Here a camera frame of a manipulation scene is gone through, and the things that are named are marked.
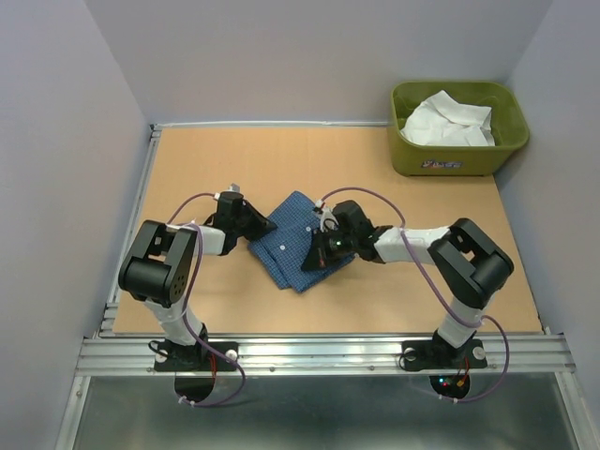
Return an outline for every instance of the white wall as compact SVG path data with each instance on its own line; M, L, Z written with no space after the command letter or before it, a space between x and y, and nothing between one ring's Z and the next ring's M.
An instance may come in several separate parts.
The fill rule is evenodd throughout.
M0 4L0 447L53 448L146 121L83 0Z
M555 0L510 84L529 148L499 174L542 320L564 332L600 426L600 3Z
M551 0L86 0L152 123L385 120L411 78L504 81Z

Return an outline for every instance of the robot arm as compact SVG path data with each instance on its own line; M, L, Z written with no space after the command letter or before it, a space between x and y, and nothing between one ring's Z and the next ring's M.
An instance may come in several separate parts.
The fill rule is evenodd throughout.
M374 263L416 259L436 265L454 298L452 313L446 314L432 340L436 354L426 359L437 359L438 365L447 366L464 357L465 346L492 295L514 270L510 258L474 222L461 218L449 227L431 230L374 227L354 201L339 203L332 211L317 204L315 211L327 219L322 219L322 227L312 233L303 270L322 269L349 253Z
M217 211L199 228L202 255L227 255L239 237L260 239L277 226L259 213L239 192L215 195ZM165 332L160 354L174 355L179 369L193 369L204 359L203 349L184 323L185 289L194 255L197 253L197 227L174 226L146 220L136 235L119 270L119 287L143 302L157 318ZM187 321L202 339L206 327L191 310ZM172 364L166 364L170 370Z

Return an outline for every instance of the white towel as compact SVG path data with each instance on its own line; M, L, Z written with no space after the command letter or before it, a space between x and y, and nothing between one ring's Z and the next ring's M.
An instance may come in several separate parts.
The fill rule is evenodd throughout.
M496 144L490 121L489 106L462 105L440 91L417 106L400 132L419 145L487 147Z

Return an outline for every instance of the wire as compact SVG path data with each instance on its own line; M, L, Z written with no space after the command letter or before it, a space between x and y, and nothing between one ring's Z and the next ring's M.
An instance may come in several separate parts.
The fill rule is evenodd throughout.
M213 348L207 342L204 342L198 336L198 334L194 331L194 329L191 327L191 325L189 324L189 320L188 320L188 302L189 302L189 296L191 295L191 291L192 291L192 289L194 287L194 283L196 282L196 277L198 276L198 272L199 272L199 269L200 269L200 263L201 263L202 258L203 258L203 233L202 233L202 229L198 225L196 225L195 223L189 223L186 226L187 227L191 227L194 230L196 230L196 232L198 232L198 239L196 241L198 243L198 257L196 258L196 264L194 265L194 271L192 272L192 275L191 275L191 277L189 279L189 284L187 285L187 291L186 291L186 295L184 297L184 304L182 306L182 309L184 310L184 315L183 315L184 325L186 326L187 331L196 339L196 341L201 346L203 346L207 351L209 351L210 353L212 353L214 356L219 357L220 359L222 359L226 363L229 363L232 366L234 366L235 368L237 368L239 370L239 372L240 372L240 375L242 376L242 382L240 383L240 385L238 386L238 388L235 390L235 392L233 392L232 394L230 394L229 396L225 397L222 400L218 400L218 401L215 401L213 403L208 403L208 404L200 404L200 403L189 401L189 400L187 400L184 397L180 397L180 400L183 401L184 403L186 403L189 406L193 406L193 407L196 407L196 408L207 408L207 407L219 406L219 405L222 405L224 403L227 403L229 400L231 400L232 398L234 398L235 396L237 396L240 392L242 392L242 389L244 389L244 386L246 385L246 372L244 371L244 369L242 368L242 366L239 365L239 363L237 361L231 359L230 357L228 357L225 354L221 353L219 350Z
M199 199L200 197L215 197L215 194L211 194L210 192L201 192L199 194L192 195L183 203L181 203L177 209L175 209L175 212L172 213L172 216L169 220L167 220L167 223L173 222L175 218L179 215L179 213L181 213L181 210L184 209L188 203L190 203L192 200Z
M409 241L409 239L406 237L406 234L404 233L404 228L406 226L406 218L404 218L404 215L402 214L402 212L391 201L389 201L383 195L378 194L377 192L375 192L373 190L366 189L364 187L355 187L355 186L340 187L338 189L334 189L331 192L329 192L328 194L325 194L324 196L322 196L321 201L324 202L326 199L328 199L332 195L337 194L339 192L344 192L347 190L357 190L360 192L366 192L367 194L373 195L373 196L377 197L378 199L380 199L381 201L387 203L396 212L396 214L400 218L400 236L402 237L402 241L404 242L406 249L408 250L409 254L411 255L412 260L414 261L417 268L419 269L419 272L421 272L421 275L423 276L423 278L425 279L425 281L427 282L427 284L429 285L429 287L431 288L431 290L433 291L435 296L438 298L438 300L442 304L443 308L455 321L457 321L461 325L466 326L467 328L478 328L482 324L482 321L479 321L478 323L470 323L470 322L463 321L450 308L450 305L448 305L448 303L444 300L442 293L440 292L438 287L435 285L435 282L433 281L433 279L431 279L431 277L429 276L429 274L428 274L427 270L425 269L425 267L423 266L423 264L419 261L419 258L417 256L416 252L414 251L414 248L411 245L411 242ZM506 377L506 372L508 372L508 366L510 364L510 346L508 344L508 336L504 332L504 329L502 328L500 323L493 317L484 315L481 317L481 319L482 320L488 319L490 322L492 322L494 325L496 325L496 328L498 328L498 331L502 335L502 339L504 341L504 348L506 351L506 359L504 360L504 367L502 368L502 373L500 374L500 378L498 379L498 381L496 381L496 383L492 387L490 387L483 394L479 394L477 396L470 397L470 398L464 398L464 399L444 397L444 396L442 396L442 398L449 399L456 403L471 403L473 401L477 401L477 400L480 400L482 398L489 396L492 392L494 392L496 389L498 389L498 387L503 383L504 378Z
M212 194L210 192L201 192L199 194L192 195L187 200L185 200L183 203L181 203L181 205L172 214L171 218L169 218L169 220L168 220L167 223L173 222L174 219L177 217L177 215L181 212L181 210L184 209L184 207L188 203L190 203L192 200L198 199L200 197L214 197L214 195L215 194ZM194 288L194 284L196 282L196 277L198 276L198 272L200 270L200 263L202 262L202 259L203 259L203 233L202 233L202 229L197 224L195 224L195 223L188 223L188 224L185 225L185 227L194 229L197 232L197 234L198 234L198 237L196 239L196 243L197 243L197 247L198 247L198 257L196 258L196 264L194 265L194 270L193 270L193 272L191 274L191 277L189 279L189 284L187 285L186 294L184 296L184 304L182 306L182 310L184 311L184 314L182 316L182 319L183 319L183 322L184 322L184 326L186 327L187 331L194 337L194 339L196 339L196 342L198 342L202 347L204 347L207 351L209 351L214 356L216 356L216 357L222 359L223 361L225 361L226 363L231 364L232 366L234 366L240 372L240 375L242 376L242 382L240 383L240 385L238 386L238 388L235 390L235 392L233 392L231 395L225 397L224 399L215 401L213 403L208 403L208 404L203 403L203 404L201 404L201 403L196 403L194 401L190 401L190 400L188 400L185 397L180 397L179 398L179 400L181 402L186 403L189 406L192 406L192 407L195 407L195 408L209 408L209 407L219 406L219 405L222 405L224 403L227 403L229 400L231 400L232 398L236 397L240 392L242 392L242 389L244 389L244 386L246 385L246 372L244 371L244 369L242 368L242 366L240 366L240 364L237 361L231 359L230 357L228 357L225 354L221 353L217 349L213 348L207 342L204 342L204 340L202 340L200 338L200 336L198 336L198 334L194 331L194 329L189 324L189 320L188 320L188 302L189 302L189 297L191 295L191 291ZM216 376L217 376L217 364L216 364L216 361L215 361L214 378L216 378Z

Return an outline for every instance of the purple cable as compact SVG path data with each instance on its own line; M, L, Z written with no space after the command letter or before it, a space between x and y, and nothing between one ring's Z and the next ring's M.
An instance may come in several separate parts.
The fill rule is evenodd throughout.
M328 194L325 194L324 196L322 196L321 200L322 200L322 202L324 202L326 199L328 199L332 195L337 194L338 192L346 191L346 190L358 190L360 192L366 192L367 194L370 194L370 195L373 195L373 196L377 197L378 199L384 201L385 203L387 203L389 206L392 207L392 209L400 217L400 236L402 237L402 241L404 242L404 245L406 246L406 249L408 250L409 254L411 255L412 260L414 261L414 263L416 264L417 268L419 269L419 272L421 272L421 275L423 276L423 278L425 279L425 281L427 282L427 284L429 285L429 287L431 288L431 290L433 291L433 293L435 293L435 296L438 298L438 300L440 301L440 303L442 304L443 308L446 310L446 312L448 314L450 314L450 316L455 321L457 321L461 325L466 326L467 328L478 328L479 325L481 325L481 322L479 322L479 323L469 323L469 322L463 321L450 308L450 306L448 305L448 303L444 300L442 293L440 292L440 290L438 289L438 287L433 282L433 279L431 279L431 277L429 276L429 274L428 274L427 270L425 269L425 267L423 266L423 264L419 261L417 255L416 255L416 252L414 251L414 248L411 245L411 242L409 241L409 239L406 237L406 234L404 233L404 227L406 226L406 218L404 218L404 215L402 214L402 212L391 201L389 201L388 199L386 199L383 195L378 194L377 192L374 192L374 191L372 191L370 189L366 189L364 187L354 187L354 186L351 186L351 187L340 187L339 189L332 190ZM498 381L496 381L496 383L493 386L491 386L483 394L479 394L477 396L470 397L470 398L465 398L465 399L456 399L456 398L451 398L451 397L442 397L442 398L446 398L448 400L455 401L457 403L471 403L473 401L477 401L477 400L480 400L482 398L487 397L492 392L494 392L496 389L498 389L498 387L503 383L504 377L506 376L506 373L508 372L508 365L510 363L510 347L509 347L509 344L508 344L508 336L506 335L506 333L504 332L503 328L498 323L498 321L496 321L496 319L494 319L493 317L488 316L488 315L484 315L484 316L482 316L482 319L488 319L494 325L496 325L496 327L498 328L498 331L502 335L502 339L504 341L504 348L506 350L506 359L504 361L504 367L502 368L502 373L500 375L500 378L498 379Z
M189 202L191 202L192 200L196 200L200 197L215 197L215 194L211 194L210 192L201 192L200 194L192 195L187 200L185 200L183 203L181 203L177 209L175 209L175 212L172 213L172 216L169 220L167 220L167 223L173 222L175 220L175 218L177 217L177 215L179 213L181 213L181 210L184 209Z
M189 202L191 202L192 200L197 199L199 197L205 197L205 196L213 197L213 195L214 194L211 194L209 192L203 192L201 194L196 194L196 195L190 197L185 202L183 202L182 205L179 206L179 208L177 208L175 213L169 219L169 223L172 222L175 219L175 217L181 212L183 207L186 204L188 204ZM222 400L218 400L218 401L215 401L213 403L208 403L208 404L199 404L199 403L195 403L195 402L192 403L191 401L187 400L186 398L180 397L180 400L182 400L184 403L186 403L187 405L192 406L194 408L210 408L213 406L222 405L222 404L228 402L229 400L231 400L232 398L234 398L235 396L237 396L240 392L242 392L242 389L244 389L244 386L246 385L246 372L244 371L242 366L239 365L239 363L237 361L234 361L230 357L226 356L225 354L221 353L217 349L210 346L208 343L204 342L200 338L200 336L198 336L198 334L194 331L194 329L191 327L191 325L189 324L188 302L189 302L189 296L191 295L191 291L194 287L194 283L196 282L196 277L198 276L198 272L200 271L200 263L203 260L203 233L202 233L202 229L195 223L186 224L186 227L193 228L194 230L196 230L196 232L198 234L198 238L197 238L198 257L196 258L196 264L194 265L194 271L192 272L191 278L189 279L189 284L187 285L187 291L186 291L186 295L184 297L184 304L182 306L182 309L184 311L184 315L183 315L184 325L186 326L187 331L194 337L194 339L196 339L196 341L200 345L202 345L210 353L214 354L215 356L218 356L223 361L225 361L225 362L231 364L232 366L234 366L235 368L237 368L240 372L240 375L242 375L242 382L240 383L240 386L237 388L237 390Z

